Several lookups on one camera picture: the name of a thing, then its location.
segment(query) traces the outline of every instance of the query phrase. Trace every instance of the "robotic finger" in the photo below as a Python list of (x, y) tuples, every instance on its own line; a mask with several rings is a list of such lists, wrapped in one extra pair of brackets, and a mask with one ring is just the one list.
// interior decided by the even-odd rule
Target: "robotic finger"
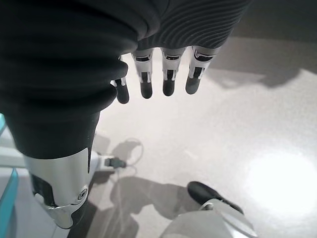
[(152, 56), (153, 48), (135, 51), (132, 57), (140, 80), (141, 94), (145, 99), (152, 96)]

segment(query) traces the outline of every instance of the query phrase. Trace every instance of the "white robot part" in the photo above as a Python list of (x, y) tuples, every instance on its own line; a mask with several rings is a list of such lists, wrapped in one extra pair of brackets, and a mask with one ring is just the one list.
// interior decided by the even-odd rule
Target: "white robot part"
[(160, 238), (257, 238), (253, 226), (229, 205), (211, 199), (200, 211), (177, 217)]

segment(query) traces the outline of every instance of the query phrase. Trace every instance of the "screw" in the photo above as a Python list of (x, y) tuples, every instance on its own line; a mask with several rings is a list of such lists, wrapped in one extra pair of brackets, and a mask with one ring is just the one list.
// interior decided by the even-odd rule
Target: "screw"
[(84, 189), (81, 191), (81, 193), (78, 195), (78, 200), (82, 200), (85, 196), (86, 196), (86, 193), (87, 193), (87, 189)]

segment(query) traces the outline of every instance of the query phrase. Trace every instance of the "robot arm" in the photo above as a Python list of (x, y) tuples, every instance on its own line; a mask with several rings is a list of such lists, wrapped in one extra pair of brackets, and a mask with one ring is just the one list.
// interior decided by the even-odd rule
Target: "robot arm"
[(162, 48), (163, 92), (170, 96), (184, 48), (192, 46), (186, 91), (251, 0), (2, 0), (0, 112), (25, 155), (35, 198), (62, 228), (74, 226), (100, 111), (129, 101), (132, 53), (141, 93), (152, 95), (152, 50)]

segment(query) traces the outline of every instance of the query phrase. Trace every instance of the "black fingertip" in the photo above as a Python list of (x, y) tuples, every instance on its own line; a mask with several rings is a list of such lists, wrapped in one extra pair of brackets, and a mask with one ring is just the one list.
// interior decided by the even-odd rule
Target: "black fingertip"
[(165, 96), (171, 96), (174, 93), (175, 81), (164, 80), (163, 82), (163, 93)]
[(227, 199), (222, 197), (216, 190), (201, 182), (193, 181), (188, 183), (187, 191), (189, 195), (200, 205), (203, 205), (205, 202), (211, 199), (218, 199), (243, 214), (243, 210), (238, 205), (228, 201)]
[(186, 92), (188, 94), (196, 93), (199, 87), (199, 83), (200, 83), (200, 79), (188, 77), (186, 82)]
[(140, 83), (141, 85), (141, 94), (145, 99), (149, 99), (152, 96), (152, 83), (144, 82)]
[(122, 86), (121, 84), (118, 84), (117, 91), (118, 91), (117, 99), (119, 103), (122, 103), (122, 104), (128, 103), (130, 97), (129, 97), (129, 91), (128, 91), (127, 85)]

